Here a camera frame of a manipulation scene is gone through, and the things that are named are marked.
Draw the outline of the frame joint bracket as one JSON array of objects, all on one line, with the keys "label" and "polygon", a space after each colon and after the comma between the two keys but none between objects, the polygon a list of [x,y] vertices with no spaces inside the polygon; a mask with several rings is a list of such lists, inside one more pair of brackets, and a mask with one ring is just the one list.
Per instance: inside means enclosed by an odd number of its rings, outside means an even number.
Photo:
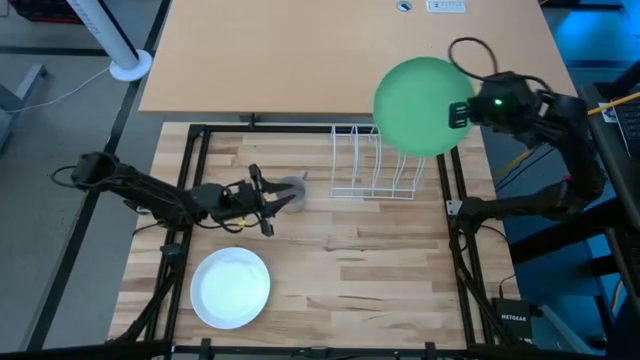
[{"label": "frame joint bracket", "polygon": [[181,244],[166,244],[160,247],[160,251],[165,263],[172,268],[180,267],[185,262],[185,251]]}]

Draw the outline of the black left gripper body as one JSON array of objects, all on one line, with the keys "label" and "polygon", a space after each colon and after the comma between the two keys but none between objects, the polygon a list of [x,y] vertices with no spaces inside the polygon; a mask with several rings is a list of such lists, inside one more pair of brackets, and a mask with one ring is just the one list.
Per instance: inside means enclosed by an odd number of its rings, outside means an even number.
[{"label": "black left gripper body", "polygon": [[260,168],[252,164],[248,168],[250,180],[240,180],[230,185],[205,183],[192,189],[192,199],[215,222],[214,226],[195,223],[206,229],[221,228],[238,234],[246,228],[258,226],[264,236],[274,235],[270,218],[275,215],[274,202],[265,199],[275,193],[275,184],[262,176]]}]

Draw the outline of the green plate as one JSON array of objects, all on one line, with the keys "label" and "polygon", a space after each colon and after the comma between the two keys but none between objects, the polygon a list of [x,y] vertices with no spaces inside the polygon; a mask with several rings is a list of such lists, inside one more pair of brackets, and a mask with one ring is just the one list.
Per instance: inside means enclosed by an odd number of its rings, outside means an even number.
[{"label": "green plate", "polygon": [[470,132],[469,124],[449,125],[450,106],[473,95],[472,82],[450,62],[417,57],[395,66],[381,80],[373,120],[394,149],[433,157],[451,150]]}]

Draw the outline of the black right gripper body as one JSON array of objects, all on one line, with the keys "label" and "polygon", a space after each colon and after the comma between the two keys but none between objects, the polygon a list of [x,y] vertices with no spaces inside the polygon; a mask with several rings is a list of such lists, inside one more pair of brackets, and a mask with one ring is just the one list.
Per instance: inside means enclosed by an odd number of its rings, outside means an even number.
[{"label": "black right gripper body", "polygon": [[497,132],[529,132],[539,104],[530,75],[499,72],[481,80],[480,91],[468,99],[469,120]]}]

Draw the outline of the white ceramic plate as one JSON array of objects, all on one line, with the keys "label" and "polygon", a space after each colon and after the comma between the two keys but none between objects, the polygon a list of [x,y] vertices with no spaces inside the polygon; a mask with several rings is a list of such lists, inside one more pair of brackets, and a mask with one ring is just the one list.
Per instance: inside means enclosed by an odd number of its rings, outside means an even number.
[{"label": "white ceramic plate", "polygon": [[271,278],[263,260],[241,247],[227,247],[208,255],[196,268],[190,301],[197,317],[220,330],[241,328],[265,308]]}]

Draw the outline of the tan wooden desk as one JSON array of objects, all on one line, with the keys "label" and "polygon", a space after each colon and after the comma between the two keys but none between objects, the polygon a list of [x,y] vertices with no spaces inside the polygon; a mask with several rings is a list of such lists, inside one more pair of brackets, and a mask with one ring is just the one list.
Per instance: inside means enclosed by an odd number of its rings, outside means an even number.
[{"label": "tan wooden desk", "polygon": [[475,74],[510,70],[574,92],[538,0],[172,0],[143,112],[367,114],[395,65],[453,56]]}]

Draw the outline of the white power strip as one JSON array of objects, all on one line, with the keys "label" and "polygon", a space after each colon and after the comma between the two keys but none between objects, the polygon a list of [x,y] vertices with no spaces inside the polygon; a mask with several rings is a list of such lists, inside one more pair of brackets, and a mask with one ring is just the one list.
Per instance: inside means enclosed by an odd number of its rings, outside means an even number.
[{"label": "white power strip", "polygon": [[430,13],[465,13],[466,0],[426,0]]}]

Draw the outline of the black plastic crate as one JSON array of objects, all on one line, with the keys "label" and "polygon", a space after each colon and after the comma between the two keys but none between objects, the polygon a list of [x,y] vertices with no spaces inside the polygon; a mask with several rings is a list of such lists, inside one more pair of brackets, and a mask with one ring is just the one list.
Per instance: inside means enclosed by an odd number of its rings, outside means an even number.
[{"label": "black plastic crate", "polygon": [[66,0],[6,0],[16,13],[32,22],[82,24]]}]

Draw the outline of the black Netgear network switch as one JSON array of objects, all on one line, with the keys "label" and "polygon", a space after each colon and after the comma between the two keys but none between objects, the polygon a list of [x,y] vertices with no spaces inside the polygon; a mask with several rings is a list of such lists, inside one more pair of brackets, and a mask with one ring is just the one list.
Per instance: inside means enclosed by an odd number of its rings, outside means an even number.
[{"label": "black Netgear network switch", "polygon": [[493,306],[503,324],[519,339],[533,340],[530,305],[522,300],[493,298]]}]

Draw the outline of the grey metal table leg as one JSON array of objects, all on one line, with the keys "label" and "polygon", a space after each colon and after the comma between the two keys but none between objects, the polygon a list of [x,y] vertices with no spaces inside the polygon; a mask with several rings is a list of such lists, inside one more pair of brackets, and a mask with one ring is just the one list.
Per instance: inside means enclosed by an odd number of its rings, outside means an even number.
[{"label": "grey metal table leg", "polygon": [[15,90],[0,83],[0,153],[5,148],[14,123],[30,94],[46,75],[47,70],[43,64],[34,64]]}]

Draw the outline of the white pole with round base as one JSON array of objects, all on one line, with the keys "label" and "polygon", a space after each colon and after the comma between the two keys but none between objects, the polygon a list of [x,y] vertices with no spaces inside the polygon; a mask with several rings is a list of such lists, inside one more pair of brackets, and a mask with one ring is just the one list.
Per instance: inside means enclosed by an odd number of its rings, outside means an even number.
[{"label": "white pole with round base", "polygon": [[66,2],[110,57],[108,71],[114,79],[133,82],[149,73],[152,56],[133,46],[103,0]]}]

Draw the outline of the black laptop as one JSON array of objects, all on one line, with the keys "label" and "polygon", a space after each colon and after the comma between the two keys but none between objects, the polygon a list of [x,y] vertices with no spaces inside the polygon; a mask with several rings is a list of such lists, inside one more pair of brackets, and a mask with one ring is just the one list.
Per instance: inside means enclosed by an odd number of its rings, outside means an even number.
[{"label": "black laptop", "polygon": [[614,111],[628,156],[640,159],[640,97],[615,106]]}]

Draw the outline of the grey floral patterned cup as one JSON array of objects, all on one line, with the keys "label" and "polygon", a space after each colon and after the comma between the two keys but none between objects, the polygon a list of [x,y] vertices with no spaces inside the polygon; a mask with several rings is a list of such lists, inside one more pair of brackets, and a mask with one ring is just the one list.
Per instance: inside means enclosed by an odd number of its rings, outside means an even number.
[{"label": "grey floral patterned cup", "polygon": [[293,196],[293,198],[283,207],[285,212],[293,213],[301,211],[307,200],[306,195],[306,180],[308,172],[304,171],[298,176],[286,176],[280,179],[280,184],[288,184],[290,188],[280,191],[276,194],[278,200]]}]

